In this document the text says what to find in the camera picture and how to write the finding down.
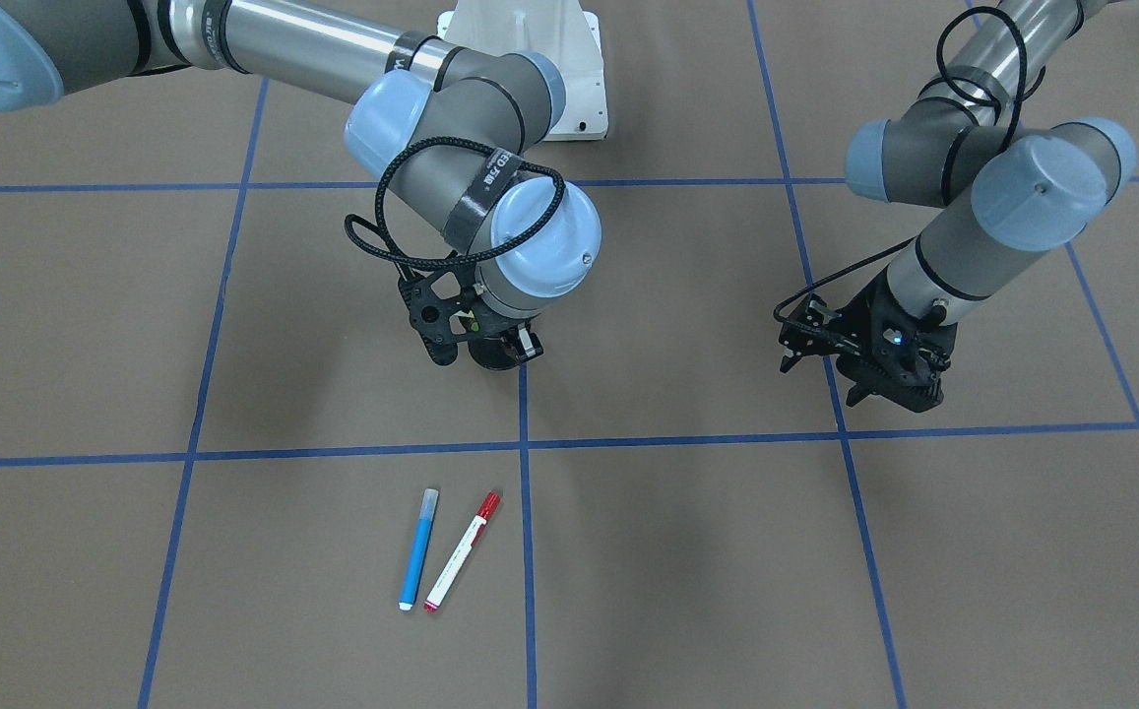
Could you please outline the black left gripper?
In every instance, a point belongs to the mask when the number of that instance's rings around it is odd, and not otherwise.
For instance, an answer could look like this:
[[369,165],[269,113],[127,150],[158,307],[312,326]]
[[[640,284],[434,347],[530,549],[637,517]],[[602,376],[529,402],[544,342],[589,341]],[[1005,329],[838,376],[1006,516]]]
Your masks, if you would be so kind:
[[844,308],[833,310],[812,288],[780,305],[790,309],[778,313],[784,347],[778,370],[785,375],[809,357],[826,356],[853,383],[845,396],[849,408],[869,398],[912,413],[942,404],[942,375],[957,336],[947,321],[950,300],[933,299],[918,315],[908,313],[879,275]]

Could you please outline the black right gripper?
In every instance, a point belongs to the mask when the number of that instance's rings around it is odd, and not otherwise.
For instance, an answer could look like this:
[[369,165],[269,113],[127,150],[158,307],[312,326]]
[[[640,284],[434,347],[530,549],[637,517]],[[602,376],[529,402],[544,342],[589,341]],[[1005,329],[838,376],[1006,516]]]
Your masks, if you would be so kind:
[[402,300],[409,324],[433,362],[451,366],[461,349],[469,353],[473,340],[502,340],[514,350],[525,352],[528,360],[543,354],[542,342],[532,328],[533,319],[498,313],[480,296],[474,278],[466,277],[460,291],[451,298],[442,298],[434,290],[440,279],[460,275],[461,271],[402,272]]

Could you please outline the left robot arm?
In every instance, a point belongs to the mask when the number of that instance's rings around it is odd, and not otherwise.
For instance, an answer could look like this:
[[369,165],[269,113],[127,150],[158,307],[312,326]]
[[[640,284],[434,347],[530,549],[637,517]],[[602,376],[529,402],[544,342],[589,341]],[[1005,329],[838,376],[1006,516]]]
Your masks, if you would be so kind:
[[849,135],[841,107],[884,76],[826,48],[826,129],[787,129],[795,166],[845,148],[835,184],[792,189],[802,254],[879,266],[823,282],[785,320],[784,365],[833,357],[851,423],[951,414],[1139,418],[1139,1],[861,1],[921,27],[951,13],[902,115]]

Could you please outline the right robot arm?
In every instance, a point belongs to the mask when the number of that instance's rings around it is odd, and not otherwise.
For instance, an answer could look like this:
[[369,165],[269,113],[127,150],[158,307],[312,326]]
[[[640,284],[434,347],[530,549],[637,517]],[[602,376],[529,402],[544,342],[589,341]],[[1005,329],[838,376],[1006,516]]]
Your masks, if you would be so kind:
[[570,107],[532,50],[484,52],[308,1],[0,1],[0,112],[124,78],[226,71],[328,101],[374,180],[343,230],[398,269],[409,326],[439,366],[513,369],[535,320],[603,246],[591,198],[528,152]]

